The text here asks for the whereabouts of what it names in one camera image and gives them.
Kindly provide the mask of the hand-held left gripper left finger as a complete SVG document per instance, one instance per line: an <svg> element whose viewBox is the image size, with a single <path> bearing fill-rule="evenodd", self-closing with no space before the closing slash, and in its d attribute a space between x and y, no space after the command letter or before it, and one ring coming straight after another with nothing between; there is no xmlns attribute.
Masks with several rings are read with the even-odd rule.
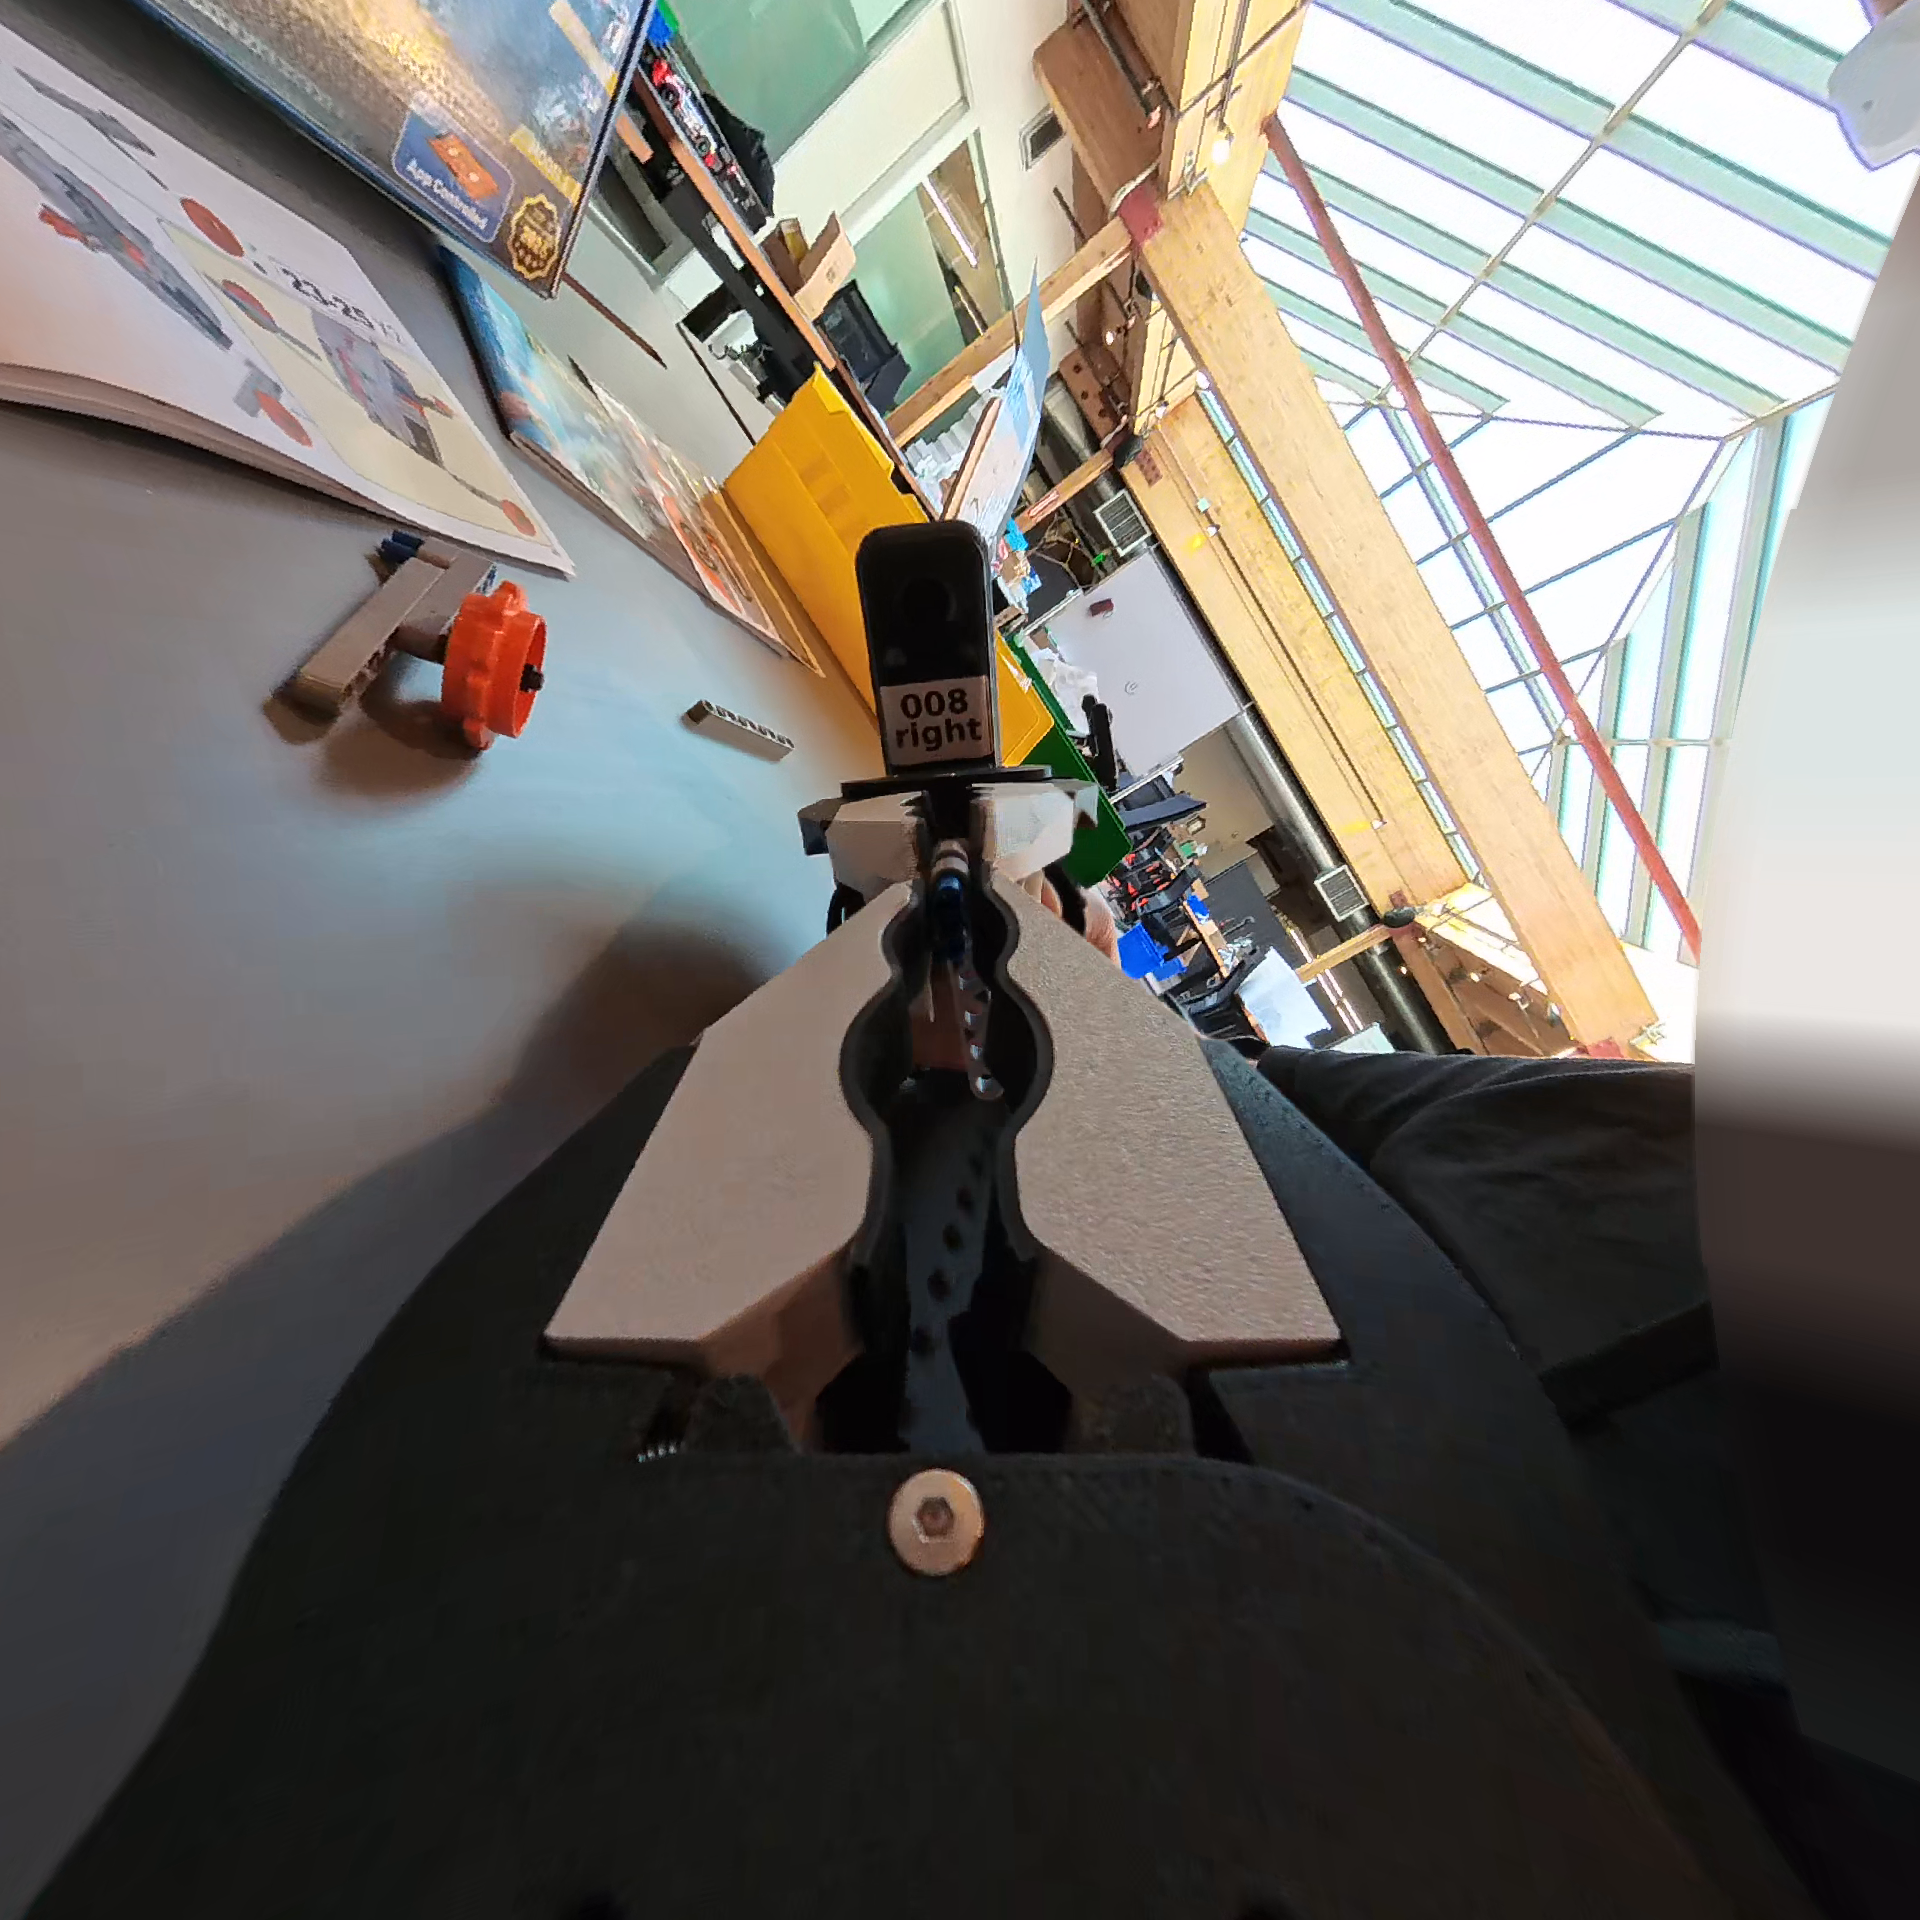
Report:
<svg viewBox="0 0 1920 1920"><path fill-rule="evenodd" d="M872 1241L881 1110L911 1065L894 881L697 1038L548 1321L563 1358L757 1379L803 1447L860 1348L848 1263Z"/></svg>

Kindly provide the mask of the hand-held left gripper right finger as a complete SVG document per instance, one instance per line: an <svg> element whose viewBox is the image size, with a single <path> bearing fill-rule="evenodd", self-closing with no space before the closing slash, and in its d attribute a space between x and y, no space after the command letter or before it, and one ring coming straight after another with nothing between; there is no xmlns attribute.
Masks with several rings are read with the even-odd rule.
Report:
<svg viewBox="0 0 1920 1920"><path fill-rule="evenodd" d="M1007 880L982 881L980 929L998 939L987 1061L1007 1108L980 1283L988 1447L1060 1447L1142 1381L1337 1355L1191 1026Z"/></svg>

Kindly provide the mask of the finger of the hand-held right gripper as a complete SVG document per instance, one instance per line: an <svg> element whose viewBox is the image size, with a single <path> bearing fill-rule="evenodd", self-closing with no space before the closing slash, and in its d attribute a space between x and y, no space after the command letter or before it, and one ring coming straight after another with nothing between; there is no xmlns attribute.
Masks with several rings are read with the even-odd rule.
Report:
<svg viewBox="0 0 1920 1920"><path fill-rule="evenodd" d="M1097 821L1097 791L980 791L980 870L1024 885L1067 860L1075 830Z"/></svg>
<svg viewBox="0 0 1920 1920"><path fill-rule="evenodd" d="M924 818L917 801L841 801L826 822L828 870L838 887L883 892L924 877Z"/></svg>

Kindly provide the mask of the grey beam with blue pins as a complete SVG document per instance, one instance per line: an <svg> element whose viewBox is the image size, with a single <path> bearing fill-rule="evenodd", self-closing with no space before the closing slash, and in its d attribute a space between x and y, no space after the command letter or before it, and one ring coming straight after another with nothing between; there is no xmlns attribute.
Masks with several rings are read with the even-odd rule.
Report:
<svg viewBox="0 0 1920 1920"><path fill-rule="evenodd" d="M931 877L924 926L931 939L931 1065L964 1074L977 1102L1001 1102L1001 1084L987 1061L988 993L973 965L973 905L964 870L945 867Z"/></svg>

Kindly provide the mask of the wooden background desk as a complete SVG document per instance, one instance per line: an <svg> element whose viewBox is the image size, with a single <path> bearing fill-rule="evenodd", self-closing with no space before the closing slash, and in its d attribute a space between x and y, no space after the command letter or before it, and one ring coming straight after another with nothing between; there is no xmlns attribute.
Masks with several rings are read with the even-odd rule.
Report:
<svg viewBox="0 0 1920 1920"><path fill-rule="evenodd" d="M753 341L736 361L761 402L789 402L814 372L826 372L854 416L883 430L881 416L905 387L905 353L854 286L838 220L799 239L799 252L785 247L785 231L753 187L744 140L730 140L744 126L702 93L675 46L639 50L628 102L632 120L647 126L628 143L650 194L718 280L686 326L708 344L733 313L744 316Z"/></svg>

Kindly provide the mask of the person's right hand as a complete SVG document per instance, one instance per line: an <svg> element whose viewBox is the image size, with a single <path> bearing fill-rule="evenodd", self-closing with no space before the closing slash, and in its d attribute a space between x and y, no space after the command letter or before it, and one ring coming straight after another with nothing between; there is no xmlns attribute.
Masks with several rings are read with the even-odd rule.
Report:
<svg viewBox="0 0 1920 1920"><path fill-rule="evenodd" d="M1081 887L1067 871L1044 870L1029 887L1054 917L1119 966L1117 920L1101 892Z"/></svg>

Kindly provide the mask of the green plastic bin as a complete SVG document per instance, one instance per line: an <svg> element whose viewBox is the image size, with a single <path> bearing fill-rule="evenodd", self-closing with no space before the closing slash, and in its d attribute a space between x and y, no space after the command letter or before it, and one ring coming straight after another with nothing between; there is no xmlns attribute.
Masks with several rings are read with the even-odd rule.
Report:
<svg viewBox="0 0 1920 1920"><path fill-rule="evenodd" d="M1101 769L1091 764L1085 709L1060 705L1014 638L997 638L997 704L1006 764L1040 769L1054 781L1097 786L1092 812L1075 828L1065 870L1081 885L1102 881L1128 852L1128 835L1114 796L1105 796Z"/></svg>

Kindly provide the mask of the yellow plastic bin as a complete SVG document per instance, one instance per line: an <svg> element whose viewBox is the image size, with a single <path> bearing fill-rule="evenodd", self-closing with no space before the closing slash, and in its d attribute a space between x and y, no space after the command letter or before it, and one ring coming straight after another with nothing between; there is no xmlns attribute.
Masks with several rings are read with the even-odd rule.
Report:
<svg viewBox="0 0 1920 1920"><path fill-rule="evenodd" d="M883 723L864 638L854 552L879 529L921 529L932 517L897 491L897 466L828 372L783 405L725 479L725 500L767 549L780 583ZM997 564L970 529L987 564Z"/></svg>

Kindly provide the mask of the whiteboard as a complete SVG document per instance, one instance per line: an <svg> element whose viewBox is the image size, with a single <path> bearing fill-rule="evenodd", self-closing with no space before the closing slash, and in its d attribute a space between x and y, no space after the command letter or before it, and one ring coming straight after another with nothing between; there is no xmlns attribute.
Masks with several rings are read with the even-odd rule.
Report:
<svg viewBox="0 0 1920 1920"><path fill-rule="evenodd" d="M1044 634L1091 673L1133 776L1157 775L1245 713L1209 630L1151 549L1050 611Z"/></svg>

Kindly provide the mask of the leaning printed board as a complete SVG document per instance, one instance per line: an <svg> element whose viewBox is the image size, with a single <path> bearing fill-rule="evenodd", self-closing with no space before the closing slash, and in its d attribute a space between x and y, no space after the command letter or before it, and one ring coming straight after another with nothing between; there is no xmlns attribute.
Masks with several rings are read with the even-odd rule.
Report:
<svg viewBox="0 0 1920 1920"><path fill-rule="evenodd" d="M1050 377L1050 347L1040 313L1037 280L1029 288L1023 319L1014 324L1014 355L1006 382L967 446L955 478L944 495L944 524L970 526L992 555L1014 517L1023 479L1037 446L1040 400Z"/></svg>

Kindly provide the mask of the black perforated mat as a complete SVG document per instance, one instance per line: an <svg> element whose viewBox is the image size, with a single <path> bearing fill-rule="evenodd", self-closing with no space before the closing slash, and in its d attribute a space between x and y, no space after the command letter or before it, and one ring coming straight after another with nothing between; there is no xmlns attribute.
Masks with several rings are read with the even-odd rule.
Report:
<svg viewBox="0 0 1920 1920"><path fill-rule="evenodd" d="M982 1458L1007 1424L1018 1272L998 1218L1006 1108L959 1068L905 1084L892 1118L881 1379L917 1458Z"/></svg>

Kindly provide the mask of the orange wheel beam assembly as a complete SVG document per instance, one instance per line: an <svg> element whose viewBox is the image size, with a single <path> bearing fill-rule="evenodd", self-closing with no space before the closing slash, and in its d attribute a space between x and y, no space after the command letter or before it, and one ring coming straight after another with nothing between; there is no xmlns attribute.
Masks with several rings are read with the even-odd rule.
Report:
<svg viewBox="0 0 1920 1920"><path fill-rule="evenodd" d="M340 719L390 657L441 670L438 715L470 748L521 734L540 692L545 622L488 555L390 534L376 549L376 590L290 673L279 697Z"/></svg>

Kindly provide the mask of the blue manual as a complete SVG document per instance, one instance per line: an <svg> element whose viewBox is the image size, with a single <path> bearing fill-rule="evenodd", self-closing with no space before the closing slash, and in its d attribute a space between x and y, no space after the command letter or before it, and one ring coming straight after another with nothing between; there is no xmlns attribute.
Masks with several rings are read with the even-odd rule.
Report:
<svg viewBox="0 0 1920 1920"><path fill-rule="evenodd" d="M545 349L463 256L441 244L438 266L507 438L582 505L702 587L702 495L675 453L624 402Z"/></svg>

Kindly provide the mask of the blue robot kit box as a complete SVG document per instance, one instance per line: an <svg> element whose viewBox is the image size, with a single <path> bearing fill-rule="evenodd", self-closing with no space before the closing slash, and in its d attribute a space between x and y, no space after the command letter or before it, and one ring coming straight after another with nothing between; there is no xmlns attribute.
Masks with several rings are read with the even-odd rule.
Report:
<svg viewBox="0 0 1920 1920"><path fill-rule="evenodd" d="M148 4L306 136L556 299L656 4Z"/></svg>

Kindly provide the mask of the open white instruction booklet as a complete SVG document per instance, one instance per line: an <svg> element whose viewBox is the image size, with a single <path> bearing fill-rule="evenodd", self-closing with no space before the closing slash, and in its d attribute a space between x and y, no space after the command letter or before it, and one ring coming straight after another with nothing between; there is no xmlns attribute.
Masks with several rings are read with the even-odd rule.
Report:
<svg viewBox="0 0 1920 1920"><path fill-rule="evenodd" d="M3 33L3 400L138 424L511 564L575 564L359 262Z"/></svg>

